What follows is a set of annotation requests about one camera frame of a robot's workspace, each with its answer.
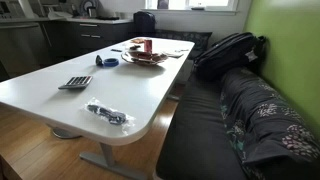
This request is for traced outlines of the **wooden tray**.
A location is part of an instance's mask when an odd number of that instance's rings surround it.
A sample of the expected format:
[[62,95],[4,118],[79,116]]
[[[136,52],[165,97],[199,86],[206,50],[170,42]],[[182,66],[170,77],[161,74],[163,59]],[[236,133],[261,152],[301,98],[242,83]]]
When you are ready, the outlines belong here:
[[162,53],[148,53],[141,51],[126,51],[121,54],[124,61],[138,65],[157,65],[164,62],[168,56]]

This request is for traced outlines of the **red item on tray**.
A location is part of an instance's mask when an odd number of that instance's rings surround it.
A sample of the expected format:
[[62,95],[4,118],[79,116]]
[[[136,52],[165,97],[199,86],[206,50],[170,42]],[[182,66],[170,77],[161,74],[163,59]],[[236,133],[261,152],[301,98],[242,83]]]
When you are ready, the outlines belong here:
[[163,58],[163,55],[160,55],[157,53],[150,54],[150,53],[140,52],[140,51],[130,52],[130,55],[138,59],[145,59],[150,61],[160,61]]

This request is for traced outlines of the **plastic bag with black item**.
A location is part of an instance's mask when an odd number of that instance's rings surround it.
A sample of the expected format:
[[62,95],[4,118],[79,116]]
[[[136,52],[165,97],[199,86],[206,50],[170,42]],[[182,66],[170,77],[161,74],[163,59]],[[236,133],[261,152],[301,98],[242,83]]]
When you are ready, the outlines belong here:
[[120,127],[125,136],[135,126],[135,117],[107,107],[95,97],[85,103],[82,109],[110,125]]

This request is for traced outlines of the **red soda can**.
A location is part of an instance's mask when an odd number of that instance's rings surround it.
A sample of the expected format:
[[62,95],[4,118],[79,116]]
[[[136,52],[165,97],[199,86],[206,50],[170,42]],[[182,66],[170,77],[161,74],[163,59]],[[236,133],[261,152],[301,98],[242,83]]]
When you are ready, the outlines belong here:
[[152,40],[151,39],[145,39],[144,40],[144,51],[146,53],[152,53]]

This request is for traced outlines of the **white table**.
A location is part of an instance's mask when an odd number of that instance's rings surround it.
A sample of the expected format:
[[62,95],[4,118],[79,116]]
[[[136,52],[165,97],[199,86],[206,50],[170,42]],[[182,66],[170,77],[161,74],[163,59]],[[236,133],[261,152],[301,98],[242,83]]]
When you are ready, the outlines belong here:
[[[130,179],[147,180],[145,173],[116,162],[112,148],[133,143],[149,131],[194,44],[190,41],[154,38],[154,52],[182,54],[157,66],[139,66],[124,61],[121,54],[131,45],[127,40],[1,82],[0,103],[101,145],[100,155],[82,152],[81,159]],[[103,61],[116,58],[119,64],[115,67],[97,66],[97,55]],[[92,76],[92,80],[83,89],[60,89],[72,77],[78,76]],[[107,107],[136,118],[135,126],[127,136],[120,127],[96,119],[82,109],[92,97]]]

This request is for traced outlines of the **blue tape roll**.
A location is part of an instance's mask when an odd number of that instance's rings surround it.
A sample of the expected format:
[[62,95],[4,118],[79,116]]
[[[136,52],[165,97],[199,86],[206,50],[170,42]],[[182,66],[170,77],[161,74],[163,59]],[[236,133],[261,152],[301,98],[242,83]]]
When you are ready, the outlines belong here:
[[107,58],[103,61],[103,65],[106,67],[115,67],[119,64],[119,60],[116,58]]

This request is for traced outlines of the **small dark flat item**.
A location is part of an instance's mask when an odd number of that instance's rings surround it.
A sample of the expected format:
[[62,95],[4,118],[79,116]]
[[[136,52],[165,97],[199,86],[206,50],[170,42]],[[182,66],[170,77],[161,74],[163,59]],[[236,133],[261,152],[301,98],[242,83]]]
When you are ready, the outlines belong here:
[[111,49],[110,51],[113,51],[113,52],[123,52],[122,50],[119,50],[119,49]]

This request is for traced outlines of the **dark bench seat cushion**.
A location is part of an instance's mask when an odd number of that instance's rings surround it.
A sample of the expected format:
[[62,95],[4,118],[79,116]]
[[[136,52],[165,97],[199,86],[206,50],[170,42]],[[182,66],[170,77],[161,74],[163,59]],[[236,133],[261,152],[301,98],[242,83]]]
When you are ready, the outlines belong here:
[[226,133],[218,81],[190,77],[154,170],[158,180],[247,180]]

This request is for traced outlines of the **dark backpack by window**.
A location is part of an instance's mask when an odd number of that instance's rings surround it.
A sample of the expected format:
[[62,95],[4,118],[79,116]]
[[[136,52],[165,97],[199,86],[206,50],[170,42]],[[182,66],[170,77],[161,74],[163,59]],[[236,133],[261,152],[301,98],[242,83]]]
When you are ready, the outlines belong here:
[[155,16],[150,12],[138,11],[133,15],[138,36],[152,37],[155,34]]

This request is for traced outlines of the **grey calculator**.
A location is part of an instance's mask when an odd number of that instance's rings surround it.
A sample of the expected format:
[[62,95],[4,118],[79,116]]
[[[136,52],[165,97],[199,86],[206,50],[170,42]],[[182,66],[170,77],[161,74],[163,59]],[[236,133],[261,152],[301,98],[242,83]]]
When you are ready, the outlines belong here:
[[67,83],[60,86],[60,89],[83,89],[86,88],[92,80],[92,76],[72,77]]

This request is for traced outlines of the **black backpack on bench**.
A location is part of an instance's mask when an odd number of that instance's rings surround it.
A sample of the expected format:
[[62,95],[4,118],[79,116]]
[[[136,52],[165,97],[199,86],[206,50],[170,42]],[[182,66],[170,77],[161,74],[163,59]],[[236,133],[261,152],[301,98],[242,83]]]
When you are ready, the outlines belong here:
[[232,68],[260,59],[266,40],[265,36],[251,32],[231,34],[194,59],[193,73],[200,79],[213,81]]

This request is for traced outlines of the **floral dark back cushion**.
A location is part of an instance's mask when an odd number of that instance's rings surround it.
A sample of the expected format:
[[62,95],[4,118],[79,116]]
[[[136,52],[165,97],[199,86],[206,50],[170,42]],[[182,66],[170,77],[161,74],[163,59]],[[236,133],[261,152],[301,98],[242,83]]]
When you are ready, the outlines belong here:
[[274,88],[246,68],[221,85],[222,118],[249,180],[320,180],[319,141]]

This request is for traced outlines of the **grey kitchen cabinet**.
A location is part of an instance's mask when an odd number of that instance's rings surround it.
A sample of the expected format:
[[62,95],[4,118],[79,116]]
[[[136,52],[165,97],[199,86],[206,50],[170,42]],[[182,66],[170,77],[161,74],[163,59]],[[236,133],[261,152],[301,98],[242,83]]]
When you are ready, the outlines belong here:
[[13,22],[5,20],[2,30],[31,30],[37,28],[47,45],[53,61],[74,58],[92,51],[130,39],[133,35],[133,21],[98,19],[56,19]]

